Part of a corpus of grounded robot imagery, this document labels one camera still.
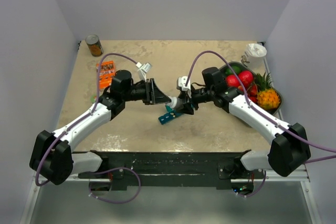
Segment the pineapple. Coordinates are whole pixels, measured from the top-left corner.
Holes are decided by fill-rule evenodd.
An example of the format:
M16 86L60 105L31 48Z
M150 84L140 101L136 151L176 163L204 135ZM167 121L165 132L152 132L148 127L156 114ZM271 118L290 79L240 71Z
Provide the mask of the pineapple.
M257 94L258 105L264 110L276 109L280 104L280 97L277 92L271 87L272 81L270 80L269 74L263 76L257 74L256 85L258 86L259 92Z

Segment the red fruit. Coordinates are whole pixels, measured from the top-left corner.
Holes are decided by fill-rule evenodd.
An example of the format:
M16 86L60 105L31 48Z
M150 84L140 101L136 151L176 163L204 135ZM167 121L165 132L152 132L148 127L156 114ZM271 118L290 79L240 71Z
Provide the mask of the red fruit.
M258 99L256 97L250 97L250 100L253 101L255 104L258 102Z
M257 85L253 84L251 89L250 89L250 95L253 97L256 97L258 94L258 89L257 89Z
M253 74L248 70L241 72L238 77L242 81L245 88L247 88L254 80Z
M240 86L240 83L239 83L238 79L233 74L231 74L230 76L226 77L225 81L226 81L226 84L229 87L236 87L236 88L238 88L238 86Z

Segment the green leaves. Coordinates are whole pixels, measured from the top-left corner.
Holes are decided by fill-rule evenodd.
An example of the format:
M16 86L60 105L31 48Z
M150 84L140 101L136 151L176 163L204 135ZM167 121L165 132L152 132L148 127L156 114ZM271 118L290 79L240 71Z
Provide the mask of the green leaves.
M271 88L272 81L270 73L268 73L267 75L266 73L264 73L263 76L258 73L256 76L256 80L257 80L256 85L258 86L260 91L264 91Z

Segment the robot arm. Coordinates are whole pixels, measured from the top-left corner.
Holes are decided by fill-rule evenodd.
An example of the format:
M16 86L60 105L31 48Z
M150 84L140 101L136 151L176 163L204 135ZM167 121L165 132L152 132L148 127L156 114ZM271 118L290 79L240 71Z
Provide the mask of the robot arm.
M72 154L81 141L94 130L114 119L125 108L127 101L142 100L146 105L171 101L156 86L154 79L133 83L131 73L126 70L119 70L115 75L111 86L106 88L99 97L94 111L92 110L95 105L92 105L83 115L64 127L52 133L42 131L38 134L29 162L29 166L33 170L37 170L47 148L62 134L44 161L40 173L55 185L59 185L71 174L95 172L103 165L103 159L98 154L94 152ZM70 127L87 114L89 116Z
M202 71L202 75L205 87L200 89L191 87L188 89L190 94L185 85L187 78L179 78L177 88L181 93L177 99L172 98L169 105L176 112L194 114L194 108L197 110L200 103L212 101L217 107L248 123L271 145L270 151L246 151L237 159L236 164L231 164L226 168L233 175L239 176L249 170L273 169L280 176L286 177L310 158L308 144L302 143L278 127L281 125L307 139L303 126L298 123L289 125L254 104L255 109L267 114L269 118L277 122L277 125L270 123L247 104L242 91L226 85L222 73L217 68L207 68Z

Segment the teal object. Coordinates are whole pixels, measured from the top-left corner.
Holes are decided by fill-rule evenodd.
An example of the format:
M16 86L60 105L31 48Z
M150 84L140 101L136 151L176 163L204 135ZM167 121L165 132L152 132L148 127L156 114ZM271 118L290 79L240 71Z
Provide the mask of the teal object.
M175 110L173 110L171 107L169 106L165 106L166 110L168 111L168 113L165 113L164 115L160 116L159 122L163 125L166 123L169 123L171 120L174 120L175 118L178 118L179 116L183 115L183 113L177 113Z

